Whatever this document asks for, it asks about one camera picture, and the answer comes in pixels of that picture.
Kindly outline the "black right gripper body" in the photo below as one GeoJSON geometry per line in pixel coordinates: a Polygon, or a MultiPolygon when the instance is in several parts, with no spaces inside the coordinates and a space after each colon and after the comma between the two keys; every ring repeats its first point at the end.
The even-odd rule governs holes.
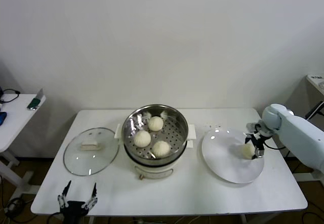
{"type": "Polygon", "coordinates": [[[250,136],[255,148],[264,149],[264,137],[259,132],[252,133],[250,136]]]}

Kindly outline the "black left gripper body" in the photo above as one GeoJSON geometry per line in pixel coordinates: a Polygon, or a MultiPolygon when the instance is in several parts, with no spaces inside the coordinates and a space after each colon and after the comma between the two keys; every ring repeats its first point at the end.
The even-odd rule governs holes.
{"type": "Polygon", "coordinates": [[[88,210],[83,207],[85,202],[68,201],[68,207],[60,208],[63,214],[63,224],[78,224],[82,217],[88,214],[88,210]]]}

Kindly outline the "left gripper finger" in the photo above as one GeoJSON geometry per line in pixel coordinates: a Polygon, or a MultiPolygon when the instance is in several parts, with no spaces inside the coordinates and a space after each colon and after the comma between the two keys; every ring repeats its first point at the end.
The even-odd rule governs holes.
{"type": "Polygon", "coordinates": [[[63,189],[63,192],[58,195],[57,200],[59,203],[59,207],[68,207],[68,201],[66,199],[68,190],[70,188],[71,185],[71,180],[68,182],[67,186],[63,189]]]}
{"type": "Polygon", "coordinates": [[[94,207],[97,204],[97,202],[98,202],[97,188],[96,188],[96,183],[95,183],[94,187],[93,187],[92,195],[86,202],[85,207],[94,207]]]}

